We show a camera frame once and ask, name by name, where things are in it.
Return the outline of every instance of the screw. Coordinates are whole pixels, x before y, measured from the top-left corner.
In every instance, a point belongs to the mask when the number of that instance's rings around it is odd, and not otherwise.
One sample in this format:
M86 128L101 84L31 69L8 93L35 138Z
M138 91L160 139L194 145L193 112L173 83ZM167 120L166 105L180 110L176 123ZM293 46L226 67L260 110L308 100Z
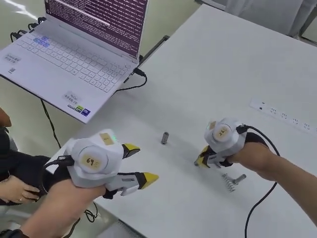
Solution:
M245 180L246 178L247 178L246 175L241 175L239 178L234 179L232 182L233 182L235 185L238 185L242 180Z

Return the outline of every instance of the metal spring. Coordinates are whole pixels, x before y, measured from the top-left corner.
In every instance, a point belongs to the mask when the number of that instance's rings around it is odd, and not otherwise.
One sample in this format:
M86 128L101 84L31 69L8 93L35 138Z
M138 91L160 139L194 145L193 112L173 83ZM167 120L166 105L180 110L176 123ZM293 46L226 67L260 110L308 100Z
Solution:
M228 176L228 174L223 174L222 179L224 180L229 192L234 192L236 190L235 185L233 184L232 179Z

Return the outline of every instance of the gray floor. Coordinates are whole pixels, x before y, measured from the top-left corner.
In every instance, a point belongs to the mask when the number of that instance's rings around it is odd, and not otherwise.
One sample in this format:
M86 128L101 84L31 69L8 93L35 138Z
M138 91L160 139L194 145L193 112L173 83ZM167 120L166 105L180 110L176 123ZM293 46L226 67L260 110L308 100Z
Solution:
M10 32L26 29L27 23L34 22L44 14L43 2L44 0L0 0L0 49L10 44ZM164 35L172 35L198 7L194 0L150 0L141 53L146 54ZM51 156L58 150L49 122L36 97L0 78L0 107L11 117L13 127L10 132L21 151ZM51 106L48 106L48 111L61 143L65 143L83 126ZM9 210L7 216L0 217L0 226L6 227L11 221L22 223L36 207L37 204L20 206L17 208L20 214ZM101 208L99 211L101 215L94 224L83 216L73 237L95 237L116 221L116 218Z

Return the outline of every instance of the power strip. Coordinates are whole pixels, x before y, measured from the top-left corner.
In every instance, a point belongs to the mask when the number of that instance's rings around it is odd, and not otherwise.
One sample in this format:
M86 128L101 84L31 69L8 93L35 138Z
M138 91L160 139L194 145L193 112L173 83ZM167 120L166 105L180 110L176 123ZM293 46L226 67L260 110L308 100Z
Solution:
M251 108L256 109L259 112L262 112L268 116L271 116L275 119L278 119L286 124L289 124L290 126L311 134L315 137L317 137L317 127L310 125L308 123L302 122L299 119L290 116L288 113L284 111L280 111L279 109L272 107L270 105L267 105L265 102L258 100L258 99L252 99L251 103L249 104Z

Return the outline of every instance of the white laptop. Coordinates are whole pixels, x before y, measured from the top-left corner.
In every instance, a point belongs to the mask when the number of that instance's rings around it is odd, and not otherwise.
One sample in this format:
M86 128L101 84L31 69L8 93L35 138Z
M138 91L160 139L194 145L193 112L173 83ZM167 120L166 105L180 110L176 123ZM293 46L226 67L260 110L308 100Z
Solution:
M139 62L148 0L45 0L46 18L0 51L0 74L87 123Z

